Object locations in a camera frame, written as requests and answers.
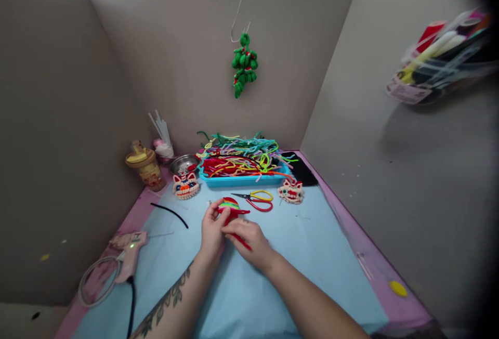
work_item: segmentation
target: scissors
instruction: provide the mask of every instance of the scissors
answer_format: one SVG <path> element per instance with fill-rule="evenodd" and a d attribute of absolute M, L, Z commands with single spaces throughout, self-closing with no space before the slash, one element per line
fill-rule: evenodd
<path fill-rule="evenodd" d="M 261 196 L 255 195 L 256 193 L 259 193 L 259 192 L 263 192 L 263 193 L 267 194 L 270 198 L 263 198 Z M 242 197 L 243 199 L 246 199 L 246 201 L 253 208 L 255 208 L 256 210 L 261 211 L 261 212 L 269 212 L 274 207 L 274 205 L 272 205 L 272 203 L 271 203 L 271 201 L 274 199 L 274 197 L 268 191 L 261 190 L 261 191 L 251 192 L 250 194 L 240 194 L 240 193 L 231 193 L 231 194 L 234 196 L 238 196 L 238 197 Z M 269 204 L 269 207 L 268 208 L 261 208 L 259 206 L 256 206 L 255 204 L 253 204 L 255 202 Z"/>

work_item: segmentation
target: right hand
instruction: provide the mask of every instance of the right hand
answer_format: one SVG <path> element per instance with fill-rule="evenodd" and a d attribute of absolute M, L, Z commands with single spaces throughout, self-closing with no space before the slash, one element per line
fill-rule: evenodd
<path fill-rule="evenodd" d="M 279 253 L 275 251 L 265 239 L 264 233 L 261 231 L 258 224 L 251 222 L 247 219 L 236 218 L 232 220 L 227 226 L 222 227 L 222 232 L 227 239 L 229 239 L 235 248 L 239 251 L 241 256 L 259 269 L 262 273 L 266 274 Z M 236 233 L 252 248 L 252 251 L 243 246 L 239 240 L 233 235 Z"/>

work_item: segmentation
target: black phone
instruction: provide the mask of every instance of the black phone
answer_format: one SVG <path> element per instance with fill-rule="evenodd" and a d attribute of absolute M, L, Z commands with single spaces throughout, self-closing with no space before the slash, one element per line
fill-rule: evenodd
<path fill-rule="evenodd" d="M 282 154 L 284 157 L 289 158 L 294 155 L 293 152 L 286 152 Z M 304 187 L 307 186 L 316 186 L 319 184 L 313 172 L 308 168 L 308 166 L 303 162 L 303 160 L 294 155 L 292 160 L 298 160 L 295 162 L 289 162 L 289 164 L 293 167 L 291 169 L 291 173 L 294 175 L 296 180 L 301 180 Z"/>

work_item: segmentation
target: gray partition wall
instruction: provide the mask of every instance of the gray partition wall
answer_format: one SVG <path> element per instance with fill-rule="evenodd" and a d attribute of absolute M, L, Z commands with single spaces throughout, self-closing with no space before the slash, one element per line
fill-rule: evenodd
<path fill-rule="evenodd" d="M 0 13 L 0 301 L 67 305 L 143 188 L 124 156 L 151 127 L 90 0 Z"/>
<path fill-rule="evenodd" d="M 432 107 L 384 93 L 405 49 L 479 0 L 352 0 L 301 151 L 446 326 L 462 327 L 492 261 L 496 88 Z"/>
<path fill-rule="evenodd" d="M 209 134 L 264 131 L 285 149 L 305 133 L 351 0 L 242 0 L 258 79 L 232 87 L 239 0 L 92 0 L 146 111 L 158 109 L 177 154 Z"/>

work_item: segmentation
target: green pipe cleaner ornament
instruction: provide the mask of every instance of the green pipe cleaner ornament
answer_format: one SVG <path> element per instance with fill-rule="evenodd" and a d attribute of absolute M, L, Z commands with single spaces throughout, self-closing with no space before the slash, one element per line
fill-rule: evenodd
<path fill-rule="evenodd" d="M 235 58 L 232 61 L 232 67 L 237 69 L 234 75 L 235 97 L 239 98 L 244 89 L 244 84 L 256 80 L 255 71 L 258 68 L 257 54 L 250 50 L 250 36 L 247 33 L 241 35 L 241 48 L 234 51 Z"/>

